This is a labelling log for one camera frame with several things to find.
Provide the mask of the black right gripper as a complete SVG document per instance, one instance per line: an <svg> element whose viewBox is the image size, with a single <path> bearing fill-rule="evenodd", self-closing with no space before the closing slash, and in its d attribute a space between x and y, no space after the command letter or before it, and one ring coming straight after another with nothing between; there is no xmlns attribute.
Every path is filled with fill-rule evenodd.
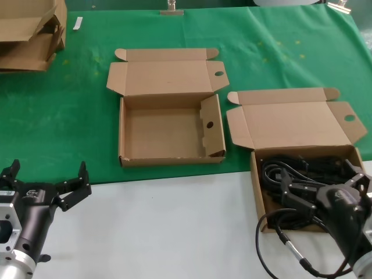
<svg viewBox="0 0 372 279"><path fill-rule="evenodd" d="M347 159L344 170L350 176L346 186L329 185L321 187L317 193L316 182L303 172L281 169L280 199L283 206L296 209L306 217L313 217L317 209L318 217L343 255L350 262L356 262L371 251L367 238L358 238L366 217L359 203L361 197L371 198L371 176Z"/></svg>

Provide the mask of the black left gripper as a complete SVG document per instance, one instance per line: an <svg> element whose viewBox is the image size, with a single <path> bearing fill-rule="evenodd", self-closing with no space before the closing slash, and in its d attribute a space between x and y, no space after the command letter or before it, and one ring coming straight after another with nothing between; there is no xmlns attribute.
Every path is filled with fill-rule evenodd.
<svg viewBox="0 0 372 279"><path fill-rule="evenodd" d="M11 199L11 226L19 232L13 248L38 263L57 205L66 212L91 195L90 178L85 161L80 164L77 178L56 184L56 190L48 183L23 183L17 180L19 170L18 159L4 168L1 171L0 189L15 192Z"/></svg>

